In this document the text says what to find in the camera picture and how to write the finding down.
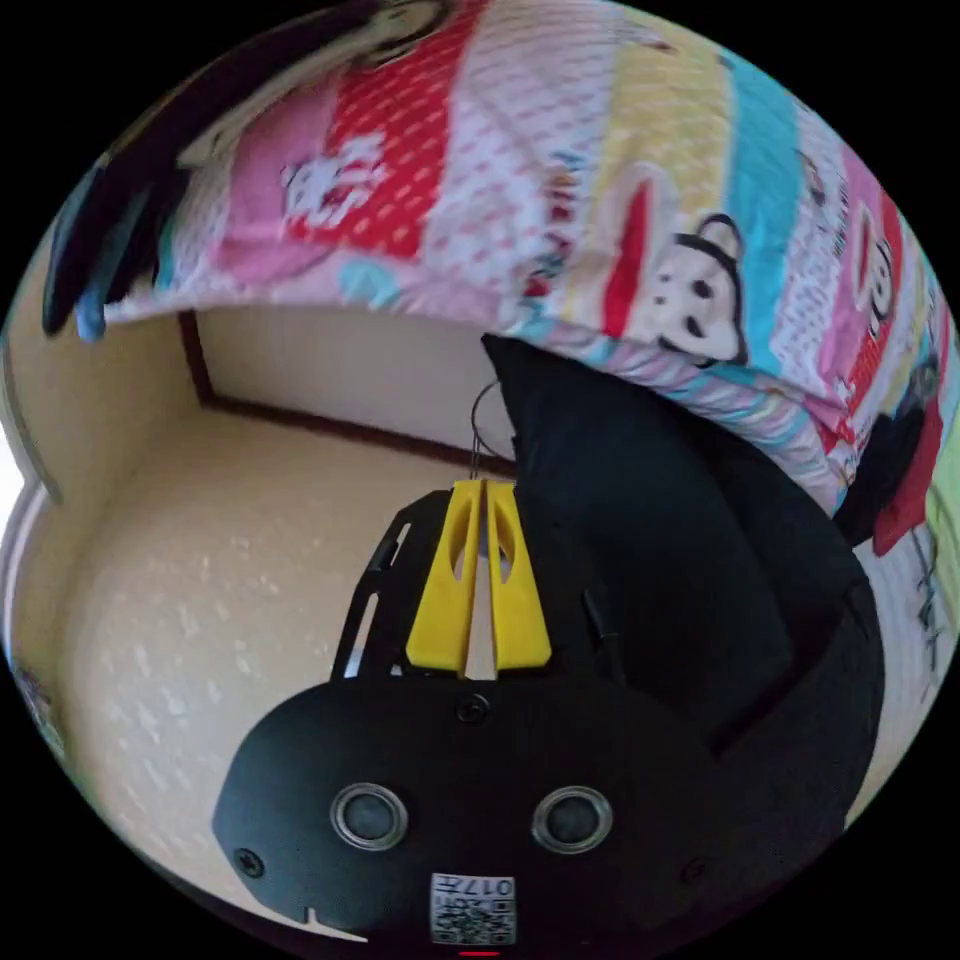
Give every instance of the colorful bedding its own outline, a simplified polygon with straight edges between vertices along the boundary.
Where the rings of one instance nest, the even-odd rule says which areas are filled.
[[[896,206],[736,54],[604,0],[393,0],[379,26],[220,138],[108,320],[359,303],[509,334],[724,425],[831,513],[911,372],[958,382]]]

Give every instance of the beige textured floor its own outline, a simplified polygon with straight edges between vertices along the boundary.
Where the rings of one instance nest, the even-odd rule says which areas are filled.
[[[110,512],[68,601],[68,758],[122,836],[274,919],[210,818],[250,727],[327,679],[356,580],[396,511],[464,471],[199,413]]]

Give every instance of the black cable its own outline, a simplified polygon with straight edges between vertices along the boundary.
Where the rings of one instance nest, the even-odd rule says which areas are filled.
[[[473,442],[475,447],[483,447],[483,449],[486,450],[490,456],[497,457],[499,460],[508,460],[509,457],[505,457],[502,453],[498,453],[493,449],[493,447],[490,446],[490,444],[486,442],[486,440],[483,439],[483,437],[480,436],[480,430],[477,427],[477,410],[480,407],[480,401],[499,383],[499,380],[493,380],[477,394],[477,399],[473,401],[473,408],[470,410],[470,426],[473,429]]]

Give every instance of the white wall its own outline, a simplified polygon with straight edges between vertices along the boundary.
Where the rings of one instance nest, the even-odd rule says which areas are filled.
[[[111,498],[155,438],[198,409],[173,317],[111,329],[96,345],[70,327],[47,339],[40,308],[49,239],[24,277],[6,332],[7,392],[60,495],[31,531],[11,624],[17,656],[47,682],[64,595]]]
[[[425,317],[334,307],[219,309],[198,318],[214,390],[469,450],[470,408],[495,379],[480,331]],[[512,460],[499,390],[477,421]]]

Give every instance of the yellow stripe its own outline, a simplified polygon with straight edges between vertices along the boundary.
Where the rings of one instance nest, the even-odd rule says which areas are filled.
[[[635,10],[625,15],[676,48],[669,53],[625,43],[616,58],[610,120],[593,185],[585,249],[596,249],[598,202],[630,163],[652,163],[667,172],[679,192],[680,209],[691,220],[722,209],[730,143],[730,77],[719,47],[682,27]],[[596,264],[585,258],[580,270]],[[571,269],[562,310],[576,321],[578,270]]]

